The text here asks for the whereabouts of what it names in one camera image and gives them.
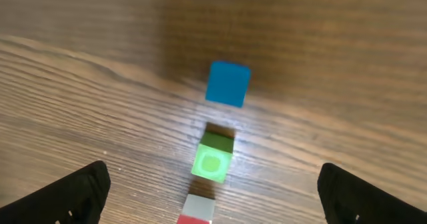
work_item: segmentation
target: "wooden surface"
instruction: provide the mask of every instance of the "wooden surface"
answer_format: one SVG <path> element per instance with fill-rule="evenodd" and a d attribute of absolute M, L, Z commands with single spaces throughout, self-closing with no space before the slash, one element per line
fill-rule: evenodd
<path fill-rule="evenodd" d="M 427 210 L 427 0 L 0 0 L 0 205 L 94 161 L 102 223 L 324 223 L 333 162 Z M 243 109 L 204 100 L 248 65 Z M 236 130 L 223 185 L 190 173 L 207 122 Z"/>

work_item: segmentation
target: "green cube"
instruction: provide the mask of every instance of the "green cube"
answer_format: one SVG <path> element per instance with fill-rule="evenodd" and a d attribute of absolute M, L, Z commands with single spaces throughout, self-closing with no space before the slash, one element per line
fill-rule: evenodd
<path fill-rule="evenodd" d="M 195 155 L 191 173 L 223 183 L 233 157 L 234 140 L 213 133 L 205 133 Z"/>

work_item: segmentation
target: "gray block face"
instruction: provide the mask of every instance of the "gray block face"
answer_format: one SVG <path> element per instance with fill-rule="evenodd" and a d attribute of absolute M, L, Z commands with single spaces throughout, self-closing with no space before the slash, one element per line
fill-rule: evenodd
<path fill-rule="evenodd" d="M 182 214 L 204 221 L 214 218 L 215 200 L 189 194 L 184 203 Z"/>

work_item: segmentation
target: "blue cube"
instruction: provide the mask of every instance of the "blue cube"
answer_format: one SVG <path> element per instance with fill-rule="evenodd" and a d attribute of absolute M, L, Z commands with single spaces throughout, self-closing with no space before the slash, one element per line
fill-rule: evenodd
<path fill-rule="evenodd" d="M 214 61 L 207 82 L 206 100 L 243 107 L 251 70 L 226 61 Z"/>

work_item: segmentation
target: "red block face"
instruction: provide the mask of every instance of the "red block face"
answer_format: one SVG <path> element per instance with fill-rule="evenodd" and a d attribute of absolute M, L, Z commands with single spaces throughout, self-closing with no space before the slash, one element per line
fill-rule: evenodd
<path fill-rule="evenodd" d="M 210 224 L 210 221 L 200 220 L 186 215 L 180 215 L 176 224 Z"/>

